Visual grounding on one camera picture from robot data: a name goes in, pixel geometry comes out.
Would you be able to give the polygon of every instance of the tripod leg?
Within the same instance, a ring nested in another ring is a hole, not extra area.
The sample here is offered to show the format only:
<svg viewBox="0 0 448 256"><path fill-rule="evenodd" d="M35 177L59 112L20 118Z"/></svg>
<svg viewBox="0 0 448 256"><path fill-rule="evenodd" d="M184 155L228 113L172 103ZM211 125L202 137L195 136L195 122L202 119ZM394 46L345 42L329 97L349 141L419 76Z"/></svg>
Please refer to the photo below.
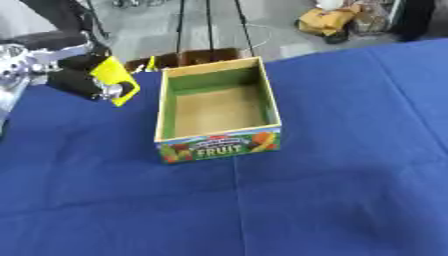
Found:
<svg viewBox="0 0 448 256"><path fill-rule="evenodd" d="M210 6L210 0L206 0L207 5L207 26L208 26L208 40L210 43L210 61L215 61L215 45L213 42L213 24L212 24L212 11Z"/></svg>
<svg viewBox="0 0 448 256"><path fill-rule="evenodd" d="M98 26L98 30L100 31L100 34L105 39L109 39L109 33L104 30L103 24L101 23L100 19L98 18L98 15L95 11L95 7L93 7L92 0L86 0L87 5L89 6L90 11L92 12L93 20L95 21L96 25Z"/></svg>
<svg viewBox="0 0 448 256"><path fill-rule="evenodd" d="M244 29L244 34L246 35L247 43L249 44L250 53L252 57L255 57L254 47L252 45L252 40L250 39L249 31L247 30L247 18L243 13L243 9L241 8L240 0L235 0L236 8L238 9L238 15L240 16L241 25Z"/></svg>
<svg viewBox="0 0 448 256"><path fill-rule="evenodd" d="M179 25L177 26L177 45L176 53L179 58L180 47L182 44L182 32L184 29L185 0L180 0Z"/></svg>

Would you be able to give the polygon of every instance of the fruit box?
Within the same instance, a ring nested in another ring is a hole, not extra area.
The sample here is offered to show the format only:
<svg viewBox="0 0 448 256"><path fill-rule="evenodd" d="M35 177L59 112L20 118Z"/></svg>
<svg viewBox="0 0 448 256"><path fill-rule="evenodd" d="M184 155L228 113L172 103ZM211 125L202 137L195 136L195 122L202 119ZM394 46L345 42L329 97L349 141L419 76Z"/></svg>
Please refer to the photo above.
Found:
<svg viewBox="0 0 448 256"><path fill-rule="evenodd" d="M261 58L163 72L155 143L165 162L278 150L280 132Z"/></svg>

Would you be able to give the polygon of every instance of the cable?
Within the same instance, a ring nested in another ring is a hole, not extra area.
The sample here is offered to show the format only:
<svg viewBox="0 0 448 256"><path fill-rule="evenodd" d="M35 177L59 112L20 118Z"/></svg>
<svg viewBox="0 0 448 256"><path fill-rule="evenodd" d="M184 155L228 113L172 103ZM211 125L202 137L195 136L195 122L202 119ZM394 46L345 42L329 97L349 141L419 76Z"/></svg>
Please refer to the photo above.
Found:
<svg viewBox="0 0 448 256"><path fill-rule="evenodd" d="M264 25L257 25L257 24L250 24L250 23L248 23L247 26L249 26L249 27L257 27L257 28L264 28L269 33L269 35L267 36L267 39L265 41L263 41L263 42L253 46L254 50L256 48L260 47L260 46L263 46L263 45L267 44L269 41L271 41L271 39L272 39L272 32L270 30L273 30L274 29L273 27L264 26ZM246 49L241 50L241 52L245 52L245 51L249 51L249 50L250 50L250 48L246 48Z"/></svg>

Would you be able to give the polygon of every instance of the blue tablecloth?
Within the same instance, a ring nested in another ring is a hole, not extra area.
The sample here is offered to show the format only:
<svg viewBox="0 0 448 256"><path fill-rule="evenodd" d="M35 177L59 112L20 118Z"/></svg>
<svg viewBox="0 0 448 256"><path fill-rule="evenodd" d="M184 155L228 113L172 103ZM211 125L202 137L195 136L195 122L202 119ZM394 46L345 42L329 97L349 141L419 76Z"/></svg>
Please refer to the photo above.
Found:
<svg viewBox="0 0 448 256"><path fill-rule="evenodd" d="M126 107L31 88L0 144L1 256L448 255L448 41L267 64L282 150L165 165Z"/></svg>

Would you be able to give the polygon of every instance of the box label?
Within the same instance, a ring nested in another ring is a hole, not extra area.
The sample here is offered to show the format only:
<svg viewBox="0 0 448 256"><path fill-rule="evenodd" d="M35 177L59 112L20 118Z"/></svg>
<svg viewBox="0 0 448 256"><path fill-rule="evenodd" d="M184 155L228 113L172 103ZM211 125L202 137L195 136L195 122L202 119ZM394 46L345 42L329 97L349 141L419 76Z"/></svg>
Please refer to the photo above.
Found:
<svg viewBox="0 0 448 256"><path fill-rule="evenodd" d="M280 128L259 129L220 136L199 136L158 145L167 163L273 151L280 148Z"/></svg>

